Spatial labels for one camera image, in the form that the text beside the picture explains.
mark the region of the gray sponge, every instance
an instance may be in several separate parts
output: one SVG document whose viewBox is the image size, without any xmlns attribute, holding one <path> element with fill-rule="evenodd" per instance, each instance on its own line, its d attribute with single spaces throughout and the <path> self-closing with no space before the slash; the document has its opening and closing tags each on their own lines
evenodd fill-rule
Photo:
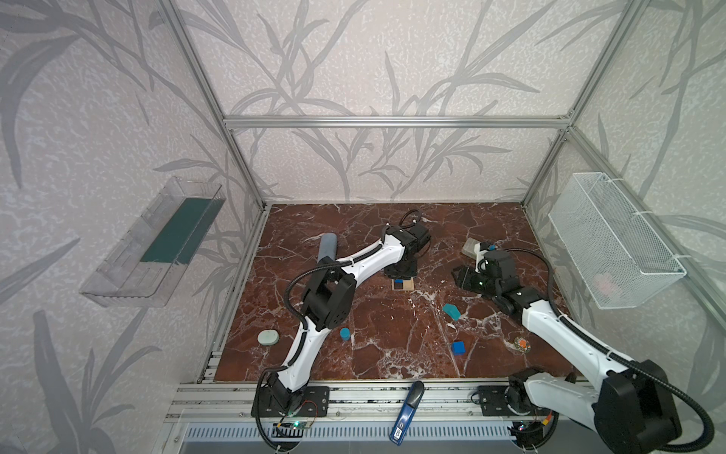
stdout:
<svg viewBox="0 0 726 454">
<path fill-rule="evenodd" d="M 481 241 L 475 240 L 474 238 L 467 237 L 466 243 L 464 243 L 464 247 L 461 248 L 461 253 L 469 257 L 470 259 L 476 260 L 476 252 L 474 252 L 474 246 L 476 246 L 480 242 Z"/>
</svg>

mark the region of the wallpaper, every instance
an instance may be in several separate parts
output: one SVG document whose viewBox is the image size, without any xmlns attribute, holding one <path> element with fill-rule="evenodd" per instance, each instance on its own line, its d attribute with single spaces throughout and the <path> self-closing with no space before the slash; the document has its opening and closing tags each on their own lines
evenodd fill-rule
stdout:
<svg viewBox="0 0 726 454">
<path fill-rule="evenodd" d="M 228 115 L 564 114 L 624 4 L 178 2 Z"/>
<path fill-rule="evenodd" d="M 554 129 L 255 129 L 236 138 L 269 200 L 484 202 L 522 200 L 555 135 Z M 304 153 L 281 158 L 280 150 Z"/>
<path fill-rule="evenodd" d="M 726 291 L 726 2 L 666 5 L 646 9 L 578 127 Z"/>
<path fill-rule="evenodd" d="M 153 5 L 0 3 L 2 452 L 148 452 L 258 216 Z M 172 175 L 227 202 L 171 300 L 82 297 Z"/>
<path fill-rule="evenodd" d="M 180 0 L 226 115 L 561 115 L 625 1 Z M 238 131 L 279 202 L 521 200 L 553 131 Z"/>
<path fill-rule="evenodd" d="M 721 288 L 726 211 L 723 132 L 726 1 L 652 1 L 578 120 L 624 180 Z M 527 207 L 540 244 L 583 326 L 638 360 L 650 358 L 706 408 L 717 435 L 702 452 L 726 450 L 726 337 L 685 285 L 634 309 L 600 310 L 547 214 L 576 171 L 591 171 L 570 145 Z M 701 432 L 682 402 L 681 442 Z"/>
</svg>

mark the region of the small cylinder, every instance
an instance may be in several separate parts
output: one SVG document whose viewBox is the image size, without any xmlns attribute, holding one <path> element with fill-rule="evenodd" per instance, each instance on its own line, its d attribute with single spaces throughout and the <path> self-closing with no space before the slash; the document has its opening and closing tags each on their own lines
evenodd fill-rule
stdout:
<svg viewBox="0 0 726 454">
<path fill-rule="evenodd" d="M 323 257 L 330 257 L 335 260 L 338 252 L 338 236 L 335 233 L 325 233 L 320 237 L 320 249 L 318 249 L 318 262 Z"/>
</svg>

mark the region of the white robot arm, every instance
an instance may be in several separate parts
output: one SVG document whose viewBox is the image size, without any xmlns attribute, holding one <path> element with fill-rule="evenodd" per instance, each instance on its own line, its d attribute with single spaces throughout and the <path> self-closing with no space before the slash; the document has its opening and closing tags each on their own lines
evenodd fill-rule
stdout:
<svg viewBox="0 0 726 454">
<path fill-rule="evenodd" d="M 371 252 L 376 249 L 378 245 L 381 244 L 383 245 L 383 247 L 378 249 L 370 257 L 363 259 L 360 262 L 354 261 L 355 256 L 361 256 L 363 254 Z M 403 258 L 404 251 L 405 247 L 401 244 L 401 241 L 398 238 L 395 238 L 392 235 L 385 235 L 384 243 L 381 243 L 380 240 L 376 241 L 372 245 L 366 247 L 365 249 L 362 249 L 361 251 L 352 256 L 338 259 L 337 262 L 354 261 L 354 264 L 348 265 L 347 267 L 342 267 L 340 268 L 340 270 L 343 273 L 348 273 L 349 275 L 352 275 L 353 279 L 356 281 L 356 287 L 358 287 L 358 285 L 361 285 L 363 281 L 373 276 L 375 273 L 381 271 L 389 265 L 398 263 L 401 258 Z M 300 356 L 297 358 L 294 364 L 289 365 L 290 360 L 295 355 L 295 352 L 297 352 L 298 350 L 298 345 L 300 344 L 303 332 L 305 331 L 302 323 L 298 327 L 298 333 L 295 336 L 293 345 L 290 347 L 290 351 L 288 352 L 285 361 L 282 363 L 282 365 L 287 368 L 277 374 L 280 383 L 285 385 L 285 388 L 289 389 L 291 392 L 298 391 L 308 383 L 308 380 L 310 379 L 310 369 L 312 368 L 313 361 L 315 361 L 315 358 L 317 357 L 320 351 L 320 347 L 325 341 L 325 338 L 327 338 L 327 335 L 330 334 L 331 328 L 335 327 L 325 326 L 321 330 L 317 330 L 316 328 L 314 328 L 315 323 L 313 322 L 313 320 L 311 320 L 309 317 L 306 318 L 308 322 L 307 325 L 311 328 L 308 328 L 307 335 L 305 337 L 305 343 L 303 345 Z"/>
<path fill-rule="evenodd" d="M 337 261 L 323 257 L 317 267 L 290 282 L 283 300 L 300 320 L 298 332 L 282 366 L 266 370 L 268 376 L 263 372 L 259 382 L 261 386 L 265 380 L 266 392 L 271 395 L 268 403 L 278 413 L 294 414 L 302 405 L 313 362 L 330 331 L 348 317 L 358 285 L 381 270 L 391 278 L 415 276 L 416 254 L 430 239 L 426 227 L 416 221 L 407 226 L 387 225 L 381 239 L 370 246 Z M 308 275 L 298 311 L 290 303 L 290 292 Z"/>
<path fill-rule="evenodd" d="M 477 246 L 476 266 L 458 267 L 452 273 L 456 284 L 491 299 L 506 315 L 560 352 L 592 384 L 592 388 L 580 386 L 535 369 L 516 373 L 509 377 L 506 393 L 507 403 L 516 414 L 536 408 L 562 413 L 596 431 L 617 454 L 656 449 L 691 452 L 713 440 L 713 423 L 706 411 L 668 383 L 663 369 L 650 360 L 637 362 L 609 347 L 553 304 L 552 268 L 544 257 L 526 249 L 497 250 L 491 243 Z M 520 284 L 509 251 L 533 254 L 547 264 L 549 301 L 534 288 Z M 673 395 L 691 406 L 703 421 L 703 434 L 694 442 L 667 445 L 682 432 Z"/>
</svg>

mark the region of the blue usb stick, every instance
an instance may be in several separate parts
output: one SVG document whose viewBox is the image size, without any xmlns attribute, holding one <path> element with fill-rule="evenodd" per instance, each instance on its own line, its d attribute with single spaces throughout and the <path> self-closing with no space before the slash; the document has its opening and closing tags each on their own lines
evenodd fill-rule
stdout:
<svg viewBox="0 0 726 454">
<path fill-rule="evenodd" d="M 409 395 L 406 397 L 404 406 L 399 413 L 399 417 L 396 419 L 396 425 L 393 426 L 393 430 L 391 431 L 391 441 L 398 446 L 404 441 L 408 426 L 411 425 L 411 420 L 413 419 L 413 415 L 416 414 L 418 403 L 421 402 L 421 397 L 423 397 L 423 390 L 424 386 L 422 381 L 417 381 L 411 385 Z"/>
</svg>

